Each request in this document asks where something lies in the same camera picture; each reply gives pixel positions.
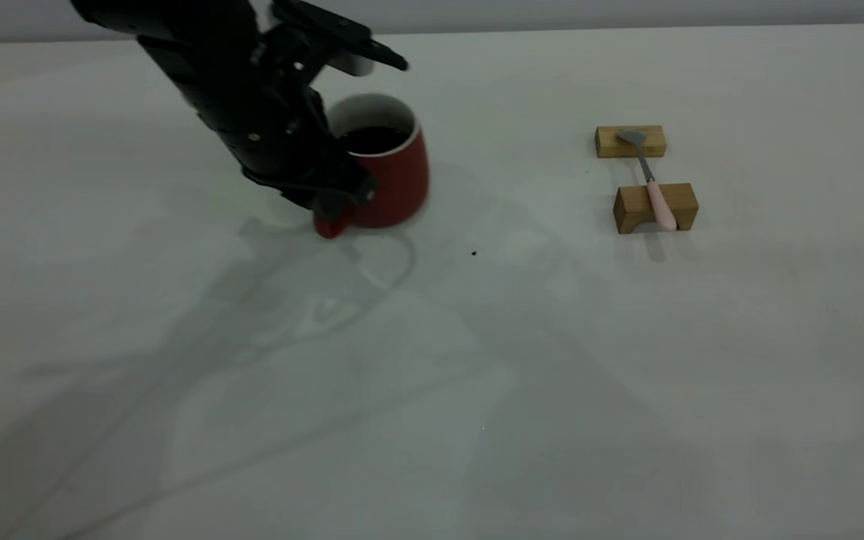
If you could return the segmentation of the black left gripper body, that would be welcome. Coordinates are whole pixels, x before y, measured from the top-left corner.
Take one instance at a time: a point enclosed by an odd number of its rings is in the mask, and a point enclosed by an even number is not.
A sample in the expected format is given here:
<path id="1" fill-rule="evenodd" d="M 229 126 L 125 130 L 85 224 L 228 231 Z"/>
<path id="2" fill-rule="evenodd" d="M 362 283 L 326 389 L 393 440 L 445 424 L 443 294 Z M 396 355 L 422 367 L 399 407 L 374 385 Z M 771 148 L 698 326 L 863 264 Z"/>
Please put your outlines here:
<path id="1" fill-rule="evenodd" d="M 312 205 L 323 189 L 351 203 L 350 173 L 362 172 L 330 133 L 311 86 L 335 54 L 332 46 L 267 41 L 211 78 L 211 129 L 247 178 L 295 204 Z"/>

